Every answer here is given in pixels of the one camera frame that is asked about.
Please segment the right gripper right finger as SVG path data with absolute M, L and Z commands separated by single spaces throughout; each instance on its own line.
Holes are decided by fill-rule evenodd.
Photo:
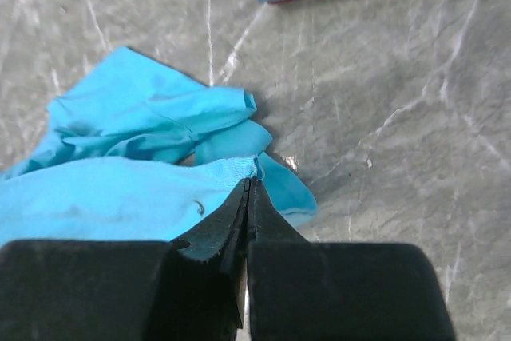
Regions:
M 310 242 L 253 182 L 248 292 L 254 340 L 452 340 L 434 268 L 405 243 Z

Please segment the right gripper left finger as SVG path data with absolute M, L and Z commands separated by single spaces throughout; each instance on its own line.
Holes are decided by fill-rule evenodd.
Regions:
M 171 241 L 15 240 L 4 340 L 233 340 L 244 323 L 250 183 Z

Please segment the turquoise t shirt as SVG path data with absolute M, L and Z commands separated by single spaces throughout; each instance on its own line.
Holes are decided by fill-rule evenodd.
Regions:
M 294 226 L 311 191 L 267 154 L 246 90 L 207 87 L 127 47 L 48 107 L 37 148 L 1 175 L 1 241 L 172 240 L 245 178 Z

